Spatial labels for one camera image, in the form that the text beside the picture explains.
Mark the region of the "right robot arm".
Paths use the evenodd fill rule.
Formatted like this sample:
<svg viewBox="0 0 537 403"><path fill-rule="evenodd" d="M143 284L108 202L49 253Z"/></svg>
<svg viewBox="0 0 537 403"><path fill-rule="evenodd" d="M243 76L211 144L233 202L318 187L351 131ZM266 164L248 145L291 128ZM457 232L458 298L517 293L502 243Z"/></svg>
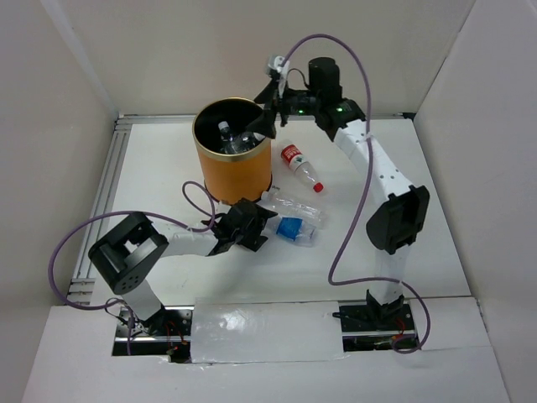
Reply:
<svg viewBox="0 0 537 403"><path fill-rule="evenodd" d="M376 210L366 234L377 250L376 279L366 294L370 326L384 329L403 305L402 279L410 246L423 229L430 201L425 186L415 186L395 166L370 132L365 113L342 95L340 69L329 57L309 62L309 81L303 90L289 88L289 62L282 56L268 61L269 84L255 97L262 114L247 129L274 139L274 122L285 125L291 116L312 116L352 162L366 171L366 191Z"/></svg>

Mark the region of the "clear bottle white cap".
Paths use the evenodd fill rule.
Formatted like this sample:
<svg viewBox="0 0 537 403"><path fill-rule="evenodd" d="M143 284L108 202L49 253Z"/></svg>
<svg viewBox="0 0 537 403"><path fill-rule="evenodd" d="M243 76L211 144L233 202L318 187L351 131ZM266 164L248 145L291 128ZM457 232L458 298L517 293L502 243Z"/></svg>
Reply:
<svg viewBox="0 0 537 403"><path fill-rule="evenodd" d="M268 209L277 212L283 217L301 218L318 228L325 226L325 212L311 202L299 197L291 196L282 191L264 191L261 195L261 202Z"/></svg>

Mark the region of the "blue label clear bottle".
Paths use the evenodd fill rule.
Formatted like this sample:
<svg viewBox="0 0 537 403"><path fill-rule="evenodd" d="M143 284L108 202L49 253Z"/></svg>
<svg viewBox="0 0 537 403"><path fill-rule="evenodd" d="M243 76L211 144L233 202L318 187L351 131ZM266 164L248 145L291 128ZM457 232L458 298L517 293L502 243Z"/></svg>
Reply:
<svg viewBox="0 0 537 403"><path fill-rule="evenodd" d="M317 234L316 226L297 217L281 217L274 231L282 239L305 247L314 244Z"/></svg>

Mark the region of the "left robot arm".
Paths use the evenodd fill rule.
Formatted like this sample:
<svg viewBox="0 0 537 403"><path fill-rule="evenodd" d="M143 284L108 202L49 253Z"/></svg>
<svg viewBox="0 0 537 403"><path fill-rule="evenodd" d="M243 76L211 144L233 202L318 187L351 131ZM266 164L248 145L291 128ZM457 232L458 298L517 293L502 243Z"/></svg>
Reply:
<svg viewBox="0 0 537 403"><path fill-rule="evenodd" d="M204 230L154 224L147 212L130 212L91 246L88 257L114 295L132 309L137 327L148 335L162 334L175 318L146 281L157 262L170 256L212 257L236 244L256 252L268 240L262 235L267 222L277 215L243 198L217 214L214 223L204 221L209 227Z"/></svg>

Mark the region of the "red label clear bottle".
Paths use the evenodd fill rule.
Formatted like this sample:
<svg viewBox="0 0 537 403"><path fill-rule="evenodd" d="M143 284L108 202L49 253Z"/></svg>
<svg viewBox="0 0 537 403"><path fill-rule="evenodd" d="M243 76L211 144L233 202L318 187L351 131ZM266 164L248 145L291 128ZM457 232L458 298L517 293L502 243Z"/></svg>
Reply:
<svg viewBox="0 0 537 403"><path fill-rule="evenodd" d="M294 176L314 193L324 190L319 175L302 151L292 142L279 144L279 156Z"/></svg>

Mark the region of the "clear crushed bottle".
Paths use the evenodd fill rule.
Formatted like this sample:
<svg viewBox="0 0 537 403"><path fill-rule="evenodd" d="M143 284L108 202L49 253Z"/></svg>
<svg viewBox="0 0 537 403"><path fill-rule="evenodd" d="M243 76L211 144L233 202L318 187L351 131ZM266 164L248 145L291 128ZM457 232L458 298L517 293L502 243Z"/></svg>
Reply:
<svg viewBox="0 0 537 403"><path fill-rule="evenodd" d="M230 128L227 121L221 121L218 124L218 129L221 136L222 153L223 154L238 154L240 151L239 138Z"/></svg>

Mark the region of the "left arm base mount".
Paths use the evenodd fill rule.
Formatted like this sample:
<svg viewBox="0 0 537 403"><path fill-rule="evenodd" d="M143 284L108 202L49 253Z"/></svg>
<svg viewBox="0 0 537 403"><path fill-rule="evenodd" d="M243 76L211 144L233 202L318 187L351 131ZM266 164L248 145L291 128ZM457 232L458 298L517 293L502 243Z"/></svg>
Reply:
<svg viewBox="0 0 537 403"><path fill-rule="evenodd" d="M193 306L167 306L150 321L131 320L127 308L117 314L112 356L162 356L175 364L191 362Z"/></svg>

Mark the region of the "clear bottle blue round sticker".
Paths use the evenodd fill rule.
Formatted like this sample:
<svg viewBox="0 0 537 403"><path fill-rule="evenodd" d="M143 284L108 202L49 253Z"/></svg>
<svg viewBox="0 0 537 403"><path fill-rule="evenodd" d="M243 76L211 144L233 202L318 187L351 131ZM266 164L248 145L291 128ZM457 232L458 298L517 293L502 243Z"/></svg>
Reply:
<svg viewBox="0 0 537 403"><path fill-rule="evenodd" d="M235 138L235 151L237 154L248 152L264 141L265 137L260 133L244 132Z"/></svg>

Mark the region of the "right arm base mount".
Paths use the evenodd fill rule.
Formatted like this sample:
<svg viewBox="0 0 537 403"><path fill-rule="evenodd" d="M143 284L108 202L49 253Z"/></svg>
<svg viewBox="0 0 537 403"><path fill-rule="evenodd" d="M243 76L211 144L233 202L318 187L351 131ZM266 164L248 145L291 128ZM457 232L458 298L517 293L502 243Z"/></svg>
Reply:
<svg viewBox="0 0 537 403"><path fill-rule="evenodd" d="M364 302L340 304L332 316L340 322L346 353L391 350L393 343L398 349L407 351L419 343L408 303L404 303L398 313L380 322L374 322L368 316Z"/></svg>

